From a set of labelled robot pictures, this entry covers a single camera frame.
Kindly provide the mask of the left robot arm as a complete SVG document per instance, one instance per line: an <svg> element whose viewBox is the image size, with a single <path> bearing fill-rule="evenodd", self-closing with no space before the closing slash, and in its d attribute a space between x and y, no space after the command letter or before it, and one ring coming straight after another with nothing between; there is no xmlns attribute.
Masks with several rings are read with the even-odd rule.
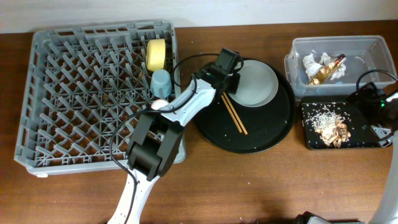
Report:
<svg viewBox="0 0 398 224"><path fill-rule="evenodd" d="M186 125L224 93L236 93L243 56L226 48L216 56L192 74L185 91L172 102L157 100L150 108L129 115L113 131L110 148L122 127L139 117L126 149L127 163L114 160L127 173L127 180L110 223L139 223L154 184L174 163Z"/></svg>

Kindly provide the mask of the gold brown snack wrapper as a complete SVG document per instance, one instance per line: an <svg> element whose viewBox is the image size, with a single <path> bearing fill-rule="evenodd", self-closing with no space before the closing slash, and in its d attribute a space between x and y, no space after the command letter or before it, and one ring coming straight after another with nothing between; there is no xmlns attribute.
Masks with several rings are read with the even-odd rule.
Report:
<svg viewBox="0 0 398 224"><path fill-rule="evenodd" d="M341 54L337 56L334 62L326 66L322 66L317 74L309 81L309 85L321 85L323 84L328 78L330 78L346 61L345 54Z"/></svg>

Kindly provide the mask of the grey round plate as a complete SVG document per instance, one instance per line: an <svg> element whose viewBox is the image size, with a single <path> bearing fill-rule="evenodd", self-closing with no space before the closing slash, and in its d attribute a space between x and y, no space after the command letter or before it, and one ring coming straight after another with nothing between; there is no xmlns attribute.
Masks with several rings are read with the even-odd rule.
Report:
<svg viewBox="0 0 398 224"><path fill-rule="evenodd" d="M245 60L239 71L240 79L235 94L231 99L242 106L260 107L269 103L279 88L279 81L273 69L258 60Z"/></svg>

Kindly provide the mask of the blue plastic cup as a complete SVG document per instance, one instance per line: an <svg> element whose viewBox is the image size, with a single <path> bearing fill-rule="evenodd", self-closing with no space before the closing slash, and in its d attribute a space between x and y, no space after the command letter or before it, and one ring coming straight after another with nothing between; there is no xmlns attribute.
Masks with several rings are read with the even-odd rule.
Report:
<svg viewBox="0 0 398 224"><path fill-rule="evenodd" d="M150 90L156 97L166 99L172 92L169 72L164 69L156 70L152 74Z"/></svg>

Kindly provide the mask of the pink plastic cup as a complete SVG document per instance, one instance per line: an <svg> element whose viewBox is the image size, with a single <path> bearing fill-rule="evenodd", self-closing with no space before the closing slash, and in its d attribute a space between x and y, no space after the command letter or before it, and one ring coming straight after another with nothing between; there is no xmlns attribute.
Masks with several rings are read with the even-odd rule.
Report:
<svg viewBox="0 0 398 224"><path fill-rule="evenodd" d="M158 100L155 100L151 104L150 108L153 109L153 110L159 110L159 109L167 106L168 104L169 104L169 102L167 100L158 99Z"/></svg>

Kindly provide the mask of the food scraps and rice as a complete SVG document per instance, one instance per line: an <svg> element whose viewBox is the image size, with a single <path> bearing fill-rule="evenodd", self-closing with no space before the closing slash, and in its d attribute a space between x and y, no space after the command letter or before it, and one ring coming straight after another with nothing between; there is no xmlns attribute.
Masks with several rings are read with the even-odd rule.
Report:
<svg viewBox="0 0 398 224"><path fill-rule="evenodd" d="M343 111L345 103L306 103L303 109L303 127L314 140L313 148L321 147L340 148L348 143L351 133L348 123L351 121L350 114Z"/></svg>

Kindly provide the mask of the yellow bowl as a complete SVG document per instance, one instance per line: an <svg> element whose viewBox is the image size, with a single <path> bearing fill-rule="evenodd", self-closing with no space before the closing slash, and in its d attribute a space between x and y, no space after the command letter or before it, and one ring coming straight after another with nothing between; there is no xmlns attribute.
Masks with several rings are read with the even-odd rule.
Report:
<svg viewBox="0 0 398 224"><path fill-rule="evenodd" d="M164 68L166 44L164 39L150 40L147 44L146 67L154 72Z"/></svg>

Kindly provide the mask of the wooden chopstick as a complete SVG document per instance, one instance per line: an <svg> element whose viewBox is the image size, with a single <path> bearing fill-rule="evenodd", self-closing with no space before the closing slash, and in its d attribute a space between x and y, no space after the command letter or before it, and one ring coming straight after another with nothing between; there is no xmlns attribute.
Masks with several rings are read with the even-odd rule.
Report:
<svg viewBox="0 0 398 224"><path fill-rule="evenodd" d="M231 116L231 118L232 118L234 124L236 125L236 127L237 127L239 133L242 133L243 130L241 129L241 127L240 127L240 125L239 125L237 119L235 118L235 115L233 114L233 112L232 112L232 110L231 110L231 107L229 106L229 104L228 104L228 102L227 102L226 97L225 97L224 94L221 96L221 99L223 100L223 103L224 103L226 109L228 110L228 113L230 114L230 116Z"/></svg>
<svg viewBox="0 0 398 224"><path fill-rule="evenodd" d="M242 133L244 133L245 135L248 135L248 131L247 131L247 129L245 128L245 126L243 125L243 122L241 121L241 118L239 117L238 113L236 112L236 110L235 110L235 108L234 108L232 102L230 101L228 95L227 95L226 93L223 93L223 94L225 95L226 100L227 100L229 106L231 107L231 110L232 110L233 114L235 115L235 118L237 119L237 121L238 121L238 123L239 123L241 129L243 130Z"/></svg>

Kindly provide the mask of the white tissue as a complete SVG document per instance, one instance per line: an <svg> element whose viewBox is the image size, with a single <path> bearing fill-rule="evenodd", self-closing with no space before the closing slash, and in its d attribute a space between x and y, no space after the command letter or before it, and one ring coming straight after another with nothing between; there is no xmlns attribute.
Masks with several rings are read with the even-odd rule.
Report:
<svg viewBox="0 0 398 224"><path fill-rule="evenodd" d="M303 65L308 79L311 80L323 67L323 59L316 61L313 53L311 53L303 58Z"/></svg>
<svg viewBox="0 0 398 224"><path fill-rule="evenodd" d="M319 64L322 64L324 66L329 66L329 64L331 64L335 60L336 60L335 57L331 57L326 52L323 52ZM346 71L346 66L345 64L342 64L334 73L331 74L330 80L339 79L345 76L345 71Z"/></svg>

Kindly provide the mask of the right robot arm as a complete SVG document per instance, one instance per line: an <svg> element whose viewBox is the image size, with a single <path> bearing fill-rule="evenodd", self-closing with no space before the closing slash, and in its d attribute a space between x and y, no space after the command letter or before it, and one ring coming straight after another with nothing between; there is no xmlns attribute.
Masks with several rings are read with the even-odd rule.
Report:
<svg viewBox="0 0 398 224"><path fill-rule="evenodd" d="M384 185L379 204L368 223L397 223L397 91L385 93L373 82L357 84L347 102L356 106L375 137L376 144L387 148L377 161L386 162Z"/></svg>

